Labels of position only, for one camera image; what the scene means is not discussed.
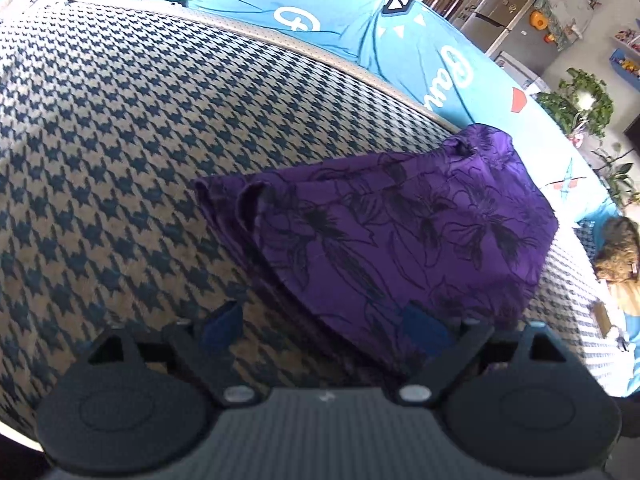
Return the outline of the purple floral red-lined garment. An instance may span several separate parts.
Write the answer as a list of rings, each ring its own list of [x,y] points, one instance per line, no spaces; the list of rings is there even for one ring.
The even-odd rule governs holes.
[[[402,309],[518,325],[559,222],[505,132],[196,180],[208,226],[257,291],[348,367],[409,375]]]

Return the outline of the brown patterned garment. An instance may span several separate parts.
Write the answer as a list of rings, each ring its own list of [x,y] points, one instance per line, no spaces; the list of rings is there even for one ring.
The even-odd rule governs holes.
[[[628,217],[606,220],[603,245],[594,260],[597,278],[605,281],[617,307],[639,315],[639,226]]]

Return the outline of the houndstooth sofa seat cover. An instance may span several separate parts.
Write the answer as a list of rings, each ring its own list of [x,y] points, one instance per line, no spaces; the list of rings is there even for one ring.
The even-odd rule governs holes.
[[[232,260],[194,184],[427,153],[463,129],[324,54],[202,20],[73,2],[4,21],[2,422],[35,437],[38,405],[104,330],[196,322],[230,300],[243,335],[224,352],[229,375],[259,391],[411,375],[318,348]],[[572,222],[552,210],[559,227],[514,327],[548,323],[624,396],[632,354],[601,336],[599,284]]]

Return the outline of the small leafy plant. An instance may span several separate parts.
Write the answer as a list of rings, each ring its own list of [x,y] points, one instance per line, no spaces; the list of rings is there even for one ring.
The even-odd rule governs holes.
[[[634,148],[622,152],[620,144],[616,144],[616,146],[617,150],[614,155],[605,151],[603,143],[600,143],[592,151],[592,154],[600,160],[600,164],[594,172],[608,190],[608,195],[616,207],[625,210],[627,207],[636,206],[639,203],[639,187],[630,175],[634,164],[623,162],[624,158],[634,152]]]

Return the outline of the white chest freezer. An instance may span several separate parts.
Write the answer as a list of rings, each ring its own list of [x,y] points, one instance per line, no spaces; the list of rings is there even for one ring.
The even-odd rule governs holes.
[[[536,96],[538,93],[550,91],[550,87],[541,76],[538,76],[512,55],[506,53],[506,51],[498,54],[495,58],[495,63],[516,81],[529,96]]]

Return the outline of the green potted plant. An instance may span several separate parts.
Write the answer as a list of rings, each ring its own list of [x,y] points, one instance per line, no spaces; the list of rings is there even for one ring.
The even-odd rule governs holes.
[[[566,136],[585,133],[603,139],[614,112],[606,82],[580,68],[570,67],[566,74],[556,90],[536,95],[537,104]]]

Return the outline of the blue cartoon print sofa backrest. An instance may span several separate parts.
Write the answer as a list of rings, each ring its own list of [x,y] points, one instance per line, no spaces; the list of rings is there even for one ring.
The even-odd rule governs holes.
[[[1,0],[2,18],[63,0]],[[457,127],[512,136],[556,213],[615,217],[610,194],[560,127],[518,82],[418,0],[87,0],[182,6],[305,41],[356,64]]]

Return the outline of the silver refrigerator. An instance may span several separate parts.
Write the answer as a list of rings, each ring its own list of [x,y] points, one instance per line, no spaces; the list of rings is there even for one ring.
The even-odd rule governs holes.
[[[593,18],[589,0],[475,0],[460,30],[494,61],[515,58],[542,75],[581,40]]]

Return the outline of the blue wall shelf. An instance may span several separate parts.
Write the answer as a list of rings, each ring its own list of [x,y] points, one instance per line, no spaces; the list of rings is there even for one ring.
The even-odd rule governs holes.
[[[610,64],[614,72],[634,90],[639,90],[639,29],[622,28],[611,37],[614,51],[610,56]]]

